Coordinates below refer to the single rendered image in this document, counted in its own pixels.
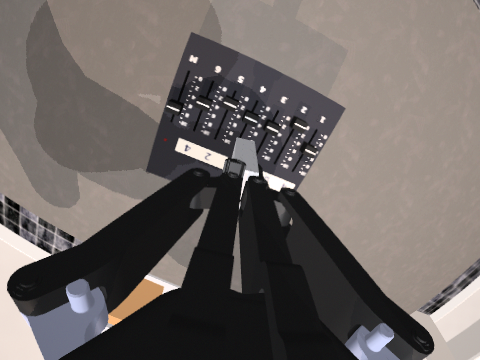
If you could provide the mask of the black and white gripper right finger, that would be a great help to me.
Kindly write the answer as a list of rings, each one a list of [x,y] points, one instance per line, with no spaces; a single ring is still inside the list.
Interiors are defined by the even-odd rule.
[[[242,293],[265,295],[273,360],[339,360],[320,320],[359,360],[429,356],[430,333],[383,293],[300,193],[270,188],[255,141],[246,140],[246,165]]]

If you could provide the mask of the black lighting desk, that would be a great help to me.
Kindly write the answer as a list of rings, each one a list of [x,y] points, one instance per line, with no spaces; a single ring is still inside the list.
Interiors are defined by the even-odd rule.
[[[257,162],[271,189],[297,190],[345,109],[297,80],[191,32],[146,171],[170,181],[192,168],[218,177],[238,137],[255,141]]]

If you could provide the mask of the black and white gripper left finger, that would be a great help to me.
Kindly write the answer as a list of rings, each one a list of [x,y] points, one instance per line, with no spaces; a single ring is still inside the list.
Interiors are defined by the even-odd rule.
[[[17,269],[7,291],[44,360],[102,333],[108,314],[209,208],[156,360],[223,360],[246,166],[246,139],[237,137],[222,175],[189,169],[82,244]]]

